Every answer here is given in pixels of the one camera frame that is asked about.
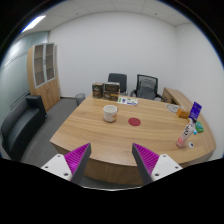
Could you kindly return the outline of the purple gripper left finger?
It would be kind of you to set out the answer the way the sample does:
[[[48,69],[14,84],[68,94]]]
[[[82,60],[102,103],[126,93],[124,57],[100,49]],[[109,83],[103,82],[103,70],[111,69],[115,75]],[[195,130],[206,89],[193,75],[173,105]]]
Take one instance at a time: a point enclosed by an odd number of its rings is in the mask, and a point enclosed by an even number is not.
[[[42,166],[42,169],[65,180],[79,184],[90,155],[91,144],[87,143],[65,155],[56,154]]]

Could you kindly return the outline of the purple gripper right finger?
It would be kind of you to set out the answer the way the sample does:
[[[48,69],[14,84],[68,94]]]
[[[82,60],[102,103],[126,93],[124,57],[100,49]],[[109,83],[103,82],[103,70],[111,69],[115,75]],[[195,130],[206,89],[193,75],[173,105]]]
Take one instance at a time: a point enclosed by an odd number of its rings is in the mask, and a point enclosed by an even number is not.
[[[136,143],[132,144],[132,154],[144,185],[182,169],[182,167],[167,154],[158,155]]]

